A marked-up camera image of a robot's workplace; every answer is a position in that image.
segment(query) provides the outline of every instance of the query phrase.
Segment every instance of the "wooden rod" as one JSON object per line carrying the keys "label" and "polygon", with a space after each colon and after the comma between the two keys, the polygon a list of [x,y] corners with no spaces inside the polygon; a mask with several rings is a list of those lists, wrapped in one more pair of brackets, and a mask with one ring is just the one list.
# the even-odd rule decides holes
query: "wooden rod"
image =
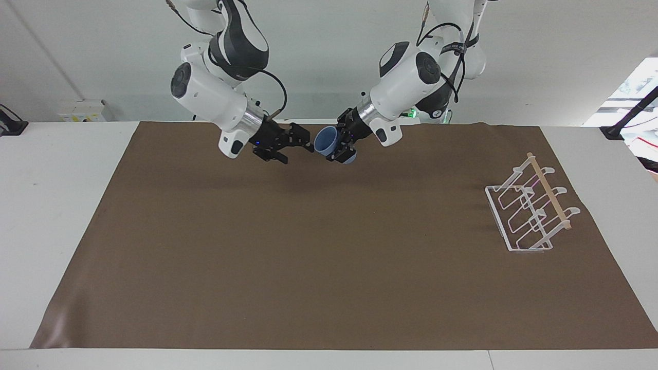
{"label": "wooden rod", "polygon": [[532,168],[535,170],[537,177],[539,177],[539,181],[542,183],[542,186],[544,187],[544,190],[548,195],[548,199],[551,200],[551,203],[553,204],[553,208],[555,208],[555,212],[557,213],[557,216],[560,218],[560,221],[567,222],[565,229],[570,230],[571,222],[567,219],[565,212],[562,210],[562,206],[560,205],[560,202],[557,201],[557,197],[555,196],[555,194],[553,194],[553,189],[551,189],[551,186],[548,184],[548,181],[546,180],[546,176],[544,176],[542,172],[542,168],[539,167],[539,164],[537,163],[537,160],[535,159],[532,153],[528,153],[528,158],[530,159]]}

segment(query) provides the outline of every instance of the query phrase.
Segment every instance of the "brown tablecloth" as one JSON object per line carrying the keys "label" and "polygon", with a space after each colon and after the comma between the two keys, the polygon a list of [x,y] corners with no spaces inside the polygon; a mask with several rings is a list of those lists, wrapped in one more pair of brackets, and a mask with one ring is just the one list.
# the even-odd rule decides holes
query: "brown tablecloth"
{"label": "brown tablecloth", "polygon": [[[211,124],[139,124],[32,347],[658,347],[539,128],[403,129],[352,165],[284,166],[225,158]],[[519,255],[484,187],[528,151],[583,212]]]}

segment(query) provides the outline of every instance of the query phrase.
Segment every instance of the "cup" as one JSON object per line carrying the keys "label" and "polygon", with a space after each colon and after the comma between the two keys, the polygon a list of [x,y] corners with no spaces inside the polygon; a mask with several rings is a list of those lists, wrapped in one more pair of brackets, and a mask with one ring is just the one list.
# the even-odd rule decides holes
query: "cup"
{"label": "cup", "polygon": [[[336,150],[336,145],[338,144],[338,130],[334,126],[327,126],[318,132],[315,136],[315,141],[313,142],[313,147],[315,151],[320,153],[323,157],[331,154]],[[357,154],[354,153],[350,158],[348,158],[343,164],[348,165],[357,158]]]}

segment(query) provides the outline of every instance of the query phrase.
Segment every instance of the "table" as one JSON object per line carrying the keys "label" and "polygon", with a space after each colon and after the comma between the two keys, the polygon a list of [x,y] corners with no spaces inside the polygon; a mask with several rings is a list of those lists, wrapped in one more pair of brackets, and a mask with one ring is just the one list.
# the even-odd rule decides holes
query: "table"
{"label": "table", "polygon": [[[654,369],[658,350],[25,350],[138,122],[39,122],[0,139],[0,368]],[[658,184],[596,128],[542,128],[658,327]]]}

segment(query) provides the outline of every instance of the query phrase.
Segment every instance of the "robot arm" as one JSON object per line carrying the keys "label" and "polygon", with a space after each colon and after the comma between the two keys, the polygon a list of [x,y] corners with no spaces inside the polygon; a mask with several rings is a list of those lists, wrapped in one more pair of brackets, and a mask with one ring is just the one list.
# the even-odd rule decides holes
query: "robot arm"
{"label": "robot arm", "polygon": [[194,26],[204,32],[217,25],[221,29],[209,41],[183,47],[183,64],[171,80],[174,98],[222,130],[218,146],[229,158],[236,158],[247,143],[265,161],[287,163],[288,158],[278,152],[287,146],[303,146],[312,152],[308,131],[296,124],[288,130],[280,128],[273,120],[278,113],[266,115],[259,103],[236,91],[242,82],[262,72],[269,60],[267,41],[243,0],[185,2]]}
{"label": "robot arm", "polygon": [[433,119],[440,118],[452,93],[461,87],[455,83],[458,77],[473,79],[484,71],[477,32],[485,6],[486,0],[429,1],[422,25],[430,10],[438,25],[425,36],[421,32],[416,43],[399,42],[384,53],[380,83],[338,117],[334,141],[324,140],[326,134],[318,135],[316,150],[329,161],[348,163],[356,155],[354,143],[371,133],[383,146],[399,141],[402,130],[397,119],[413,106]]}

